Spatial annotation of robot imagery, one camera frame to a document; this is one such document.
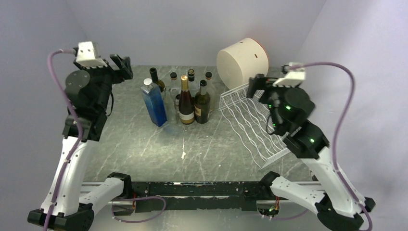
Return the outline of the green wine bottle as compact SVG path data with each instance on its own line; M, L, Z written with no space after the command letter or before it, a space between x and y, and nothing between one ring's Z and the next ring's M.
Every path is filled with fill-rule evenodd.
M160 88L160 91L163 93L166 86L165 86L165 83L159 79L158 74L157 74L157 69L155 67L151 67L149 69L149 72L150 72L150 76L151 76L153 83L157 84Z

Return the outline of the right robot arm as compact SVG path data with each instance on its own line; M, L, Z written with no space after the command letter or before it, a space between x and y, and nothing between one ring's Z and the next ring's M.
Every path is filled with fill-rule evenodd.
M286 147L314 173L323 187L314 192L269 172L260 181L265 199L285 198L313 212L332 231L357 231L363 225L362 214L369 213L375 202L359 194L341 176L331 155L331 145L322 130L308 120L315 108L309 95L299 86L279 87L276 78L258 74L249 79L246 97L262 91L259 102L267 106L267 127L281 136Z

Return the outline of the red wine bottle gold cap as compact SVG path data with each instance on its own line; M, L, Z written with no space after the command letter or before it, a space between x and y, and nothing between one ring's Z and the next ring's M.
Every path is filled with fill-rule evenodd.
M189 125L194 122L194 103L189 90L188 77L181 76L181 92L178 104L179 117L183 124Z

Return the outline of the blue plastic tray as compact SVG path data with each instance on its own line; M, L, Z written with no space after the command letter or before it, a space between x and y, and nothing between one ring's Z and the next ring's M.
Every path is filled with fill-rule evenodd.
M159 86L146 78L140 90L151 121L161 127L167 121L167 116Z

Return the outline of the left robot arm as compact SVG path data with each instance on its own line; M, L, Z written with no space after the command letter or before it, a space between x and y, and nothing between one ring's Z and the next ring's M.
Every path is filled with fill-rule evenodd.
M81 42L76 48L58 50L73 54L77 70L70 73L59 90L67 104L63 147L59 164L39 209L29 212L27 221L44 230L87 231L95 215L111 200L135 197L131 177L111 173L106 180L82 196L81 186L91 149L100 140L110 116L114 98L112 86L133 78L130 58L112 54L113 69L99 55L97 43Z

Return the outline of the dark bottle black cap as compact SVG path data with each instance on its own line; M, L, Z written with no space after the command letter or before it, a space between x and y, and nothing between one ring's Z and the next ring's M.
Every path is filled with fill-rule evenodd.
M187 76L188 76L188 82L189 82L189 90L190 90L191 96L194 97L199 91L199 83L197 79L195 78L195 70L189 69L187 72Z

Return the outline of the clear flask bottle black cap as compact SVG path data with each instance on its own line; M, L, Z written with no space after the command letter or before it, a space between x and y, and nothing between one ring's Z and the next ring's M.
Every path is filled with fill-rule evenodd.
M216 109L216 89L212 82L212 73L205 73L205 80L207 82L207 92L210 95L210 112Z

